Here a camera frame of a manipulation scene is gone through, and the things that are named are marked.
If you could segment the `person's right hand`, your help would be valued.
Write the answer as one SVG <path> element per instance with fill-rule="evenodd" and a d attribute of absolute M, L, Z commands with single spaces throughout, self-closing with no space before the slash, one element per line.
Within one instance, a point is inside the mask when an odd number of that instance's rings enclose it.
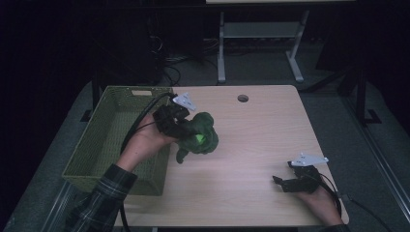
<path fill-rule="evenodd" d="M 310 211 L 325 226 L 343 224 L 341 216 L 337 211 L 336 203 L 324 188 L 319 187 L 313 193 L 296 192 L 295 195 L 307 205 Z"/>

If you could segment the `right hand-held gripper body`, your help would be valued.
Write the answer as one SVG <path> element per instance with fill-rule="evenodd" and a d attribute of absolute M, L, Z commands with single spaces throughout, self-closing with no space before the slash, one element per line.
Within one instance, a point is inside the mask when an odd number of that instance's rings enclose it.
<path fill-rule="evenodd" d="M 297 158 L 288 162 L 288 166 L 293 170 L 296 178 L 288 187 L 290 192 L 306 191 L 312 193 L 316 191 L 321 183 L 321 177 L 316 164 L 326 164 L 328 158 L 301 153 Z"/>

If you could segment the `dark green towel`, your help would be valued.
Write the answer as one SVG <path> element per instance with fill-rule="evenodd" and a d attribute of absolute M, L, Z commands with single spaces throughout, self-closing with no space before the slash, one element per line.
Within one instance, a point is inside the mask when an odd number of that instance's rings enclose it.
<path fill-rule="evenodd" d="M 189 154 L 206 155 L 216 150 L 219 137 L 214 129 L 214 118 L 208 112 L 199 112 L 191 119 L 194 130 L 184 139 L 179 139 L 176 160 L 182 164 Z"/>

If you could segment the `green woven basket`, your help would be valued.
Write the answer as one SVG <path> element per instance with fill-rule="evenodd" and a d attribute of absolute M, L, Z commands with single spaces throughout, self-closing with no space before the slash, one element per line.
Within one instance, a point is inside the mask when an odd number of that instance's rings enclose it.
<path fill-rule="evenodd" d="M 92 191 L 120 158 L 124 139 L 142 110 L 153 99 L 159 100 L 155 107 L 168 104 L 171 92 L 170 87 L 106 87 L 62 177 L 81 191 Z M 132 195 L 162 195 L 169 154 L 170 147 L 165 146 L 136 167 Z"/>

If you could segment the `grey metal table frame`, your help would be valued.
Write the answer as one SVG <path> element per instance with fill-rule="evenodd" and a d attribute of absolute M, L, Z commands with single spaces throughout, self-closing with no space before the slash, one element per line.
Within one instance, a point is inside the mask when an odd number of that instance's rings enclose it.
<path fill-rule="evenodd" d="M 299 21 L 285 22 L 226 22 L 220 13 L 219 52 L 217 56 L 218 83 L 226 81 L 224 41 L 226 39 L 293 39 L 291 49 L 285 52 L 295 80 L 304 81 L 296 55 L 308 22 L 309 11 L 304 11 Z"/>

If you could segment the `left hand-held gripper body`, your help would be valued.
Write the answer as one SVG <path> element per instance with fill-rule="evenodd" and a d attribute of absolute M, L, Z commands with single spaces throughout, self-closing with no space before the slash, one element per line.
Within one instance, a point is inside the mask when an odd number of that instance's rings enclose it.
<path fill-rule="evenodd" d="M 196 109 L 196 105 L 191 101 L 190 95 L 172 95 L 167 105 L 160 106 L 154 113 L 153 117 L 159 132 L 167 136 L 177 136 L 179 131 L 187 131 L 181 127 L 181 124 L 187 121 L 191 111 Z"/>

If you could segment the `person's left hand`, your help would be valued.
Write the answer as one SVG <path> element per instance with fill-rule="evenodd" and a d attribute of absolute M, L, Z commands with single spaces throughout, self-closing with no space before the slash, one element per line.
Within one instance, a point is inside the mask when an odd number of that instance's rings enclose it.
<path fill-rule="evenodd" d="M 159 132 L 151 114 L 146 115 L 139 124 L 140 129 L 132 136 L 116 165 L 133 172 L 146 159 L 156 154 L 162 147 L 177 139 Z"/>

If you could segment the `black metal stand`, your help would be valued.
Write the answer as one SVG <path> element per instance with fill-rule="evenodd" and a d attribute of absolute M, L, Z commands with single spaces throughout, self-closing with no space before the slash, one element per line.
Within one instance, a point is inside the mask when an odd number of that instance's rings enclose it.
<path fill-rule="evenodd" d="M 88 122 L 92 115 L 94 110 L 96 109 L 99 101 L 100 101 L 100 95 L 101 95 L 101 87 L 100 87 L 100 82 L 99 79 L 94 75 L 92 80 L 91 80 L 91 103 L 92 103 L 92 107 L 90 109 L 87 109 L 80 121 L 81 122 Z"/>
<path fill-rule="evenodd" d="M 363 70 L 357 74 L 356 117 L 359 123 L 366 127 L 368 124 L 381 124 L 382 121 L 373 109 L 366 109 L 366 75 Z"/>

